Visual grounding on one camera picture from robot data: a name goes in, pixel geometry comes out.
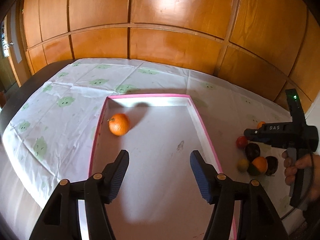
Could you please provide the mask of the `large orange mandarin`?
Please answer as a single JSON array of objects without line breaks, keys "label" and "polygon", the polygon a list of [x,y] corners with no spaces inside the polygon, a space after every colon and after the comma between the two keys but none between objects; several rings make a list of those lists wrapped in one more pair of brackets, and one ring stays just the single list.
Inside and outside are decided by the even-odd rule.
[{"label": "large orange mandarin", "polygon": [[257,125],[257,129],[262,128],[262,126],[263,126],[264,124],[266,124],[266,122],[264,122],[264,121],[259,122],[258,125]]}]

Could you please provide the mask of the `white green-patterned tablecloth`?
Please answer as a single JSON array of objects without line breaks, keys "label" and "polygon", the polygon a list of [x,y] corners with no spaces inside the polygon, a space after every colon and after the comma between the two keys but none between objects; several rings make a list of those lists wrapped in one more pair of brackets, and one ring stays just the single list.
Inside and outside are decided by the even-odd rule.
[{"label": "white green-patterned tablecloth", "polygon": [[88,145],[92,111],[102,96],[178,94],[191,98],[212,142],[221,172],[251,177],[236,164],[236,139],[258,123],[286,122],[289,112],[217,77],[194,70],[126,59],[81,59],[41,81],[9,119],[2,141],[25,189],[44,207],[62,179],[77,179],[80,151]]}]

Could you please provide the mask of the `wooden cabinet wall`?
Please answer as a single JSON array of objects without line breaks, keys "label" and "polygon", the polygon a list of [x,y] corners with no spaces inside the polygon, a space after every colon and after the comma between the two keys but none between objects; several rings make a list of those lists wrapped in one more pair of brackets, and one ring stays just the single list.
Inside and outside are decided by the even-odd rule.
[{"label": "wooden cabinet wall", "polygon": [[319,23],[303,0],[16,0],[31,76],[114,57],[197,70],[285,107],[319,98]]}]

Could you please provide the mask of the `orange mandarin with leaf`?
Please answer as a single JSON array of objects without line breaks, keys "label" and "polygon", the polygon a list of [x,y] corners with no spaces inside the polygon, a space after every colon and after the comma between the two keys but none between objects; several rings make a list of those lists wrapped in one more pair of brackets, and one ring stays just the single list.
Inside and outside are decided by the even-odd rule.
[{"label": "orange mandarin with leaf", "polygon": [[259,176],[265,174],[268,169],[268,162],[265,157],[257,157],[252,161],[252,174]]}]

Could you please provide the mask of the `red cherry tomato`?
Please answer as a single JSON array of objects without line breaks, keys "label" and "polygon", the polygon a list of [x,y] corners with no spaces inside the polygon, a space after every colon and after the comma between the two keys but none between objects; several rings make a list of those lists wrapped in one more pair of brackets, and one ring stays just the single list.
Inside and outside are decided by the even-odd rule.
[{"label": "red cherry tomato", "polygon": [[245,147],[248,145],[248,140],[245,136],[240,136],[236,140],[236,146],[239,149],[245,149]]}]

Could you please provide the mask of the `wooden door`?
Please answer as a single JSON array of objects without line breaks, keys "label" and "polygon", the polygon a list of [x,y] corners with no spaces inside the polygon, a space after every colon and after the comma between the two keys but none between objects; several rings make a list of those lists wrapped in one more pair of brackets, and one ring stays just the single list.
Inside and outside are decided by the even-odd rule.
[{"label": "wooden door", "polygon": [[21,87],[31,77],[31,72],[25,57],[20,28],[14,12],[9,11],[4,18],[5,48],[8,51],[10,69],[18,87]]}]

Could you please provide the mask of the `dark brown passion fruit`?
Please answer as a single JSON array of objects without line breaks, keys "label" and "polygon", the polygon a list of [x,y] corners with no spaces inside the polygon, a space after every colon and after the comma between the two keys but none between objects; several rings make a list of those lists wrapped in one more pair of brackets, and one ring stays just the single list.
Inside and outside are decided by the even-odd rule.
[{"label": "dark brown passion fruit", "polygon": [[267,156],[267,171],[265,172],[266,176],[272,176],[276,173],[278,169],[278,159],[274,156]]}]

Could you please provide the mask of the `pink-rimmed white tray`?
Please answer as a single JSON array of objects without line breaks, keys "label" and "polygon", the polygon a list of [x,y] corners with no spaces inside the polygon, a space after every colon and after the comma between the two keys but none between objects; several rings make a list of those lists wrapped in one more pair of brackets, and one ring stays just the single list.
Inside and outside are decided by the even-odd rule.
[{"label": "pink-rimmed white tray", "polygon": [[[203,239],[213,206],[201,196],[190,166],[200,152],[221,165],[191,98],[178,94],[102,96],[86,103],[91,138],[79,155],[77,179],[100,172],[121,150],[129,166],[115,200],[106,207],[116,239]],[[130,130],[112,134],[108,120],[129,117]]]}]

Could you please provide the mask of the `small yellow-brown longan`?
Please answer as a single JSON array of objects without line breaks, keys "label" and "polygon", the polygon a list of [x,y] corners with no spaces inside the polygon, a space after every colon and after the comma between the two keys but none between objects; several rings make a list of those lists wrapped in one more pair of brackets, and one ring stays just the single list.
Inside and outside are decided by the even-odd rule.
[{"label": "small yellow-brown longan", "polygon": [[249,168],[249,161],[245,158],[240,159],[237,162],[237,169],[239,172],[244,173],[248,170]]}]

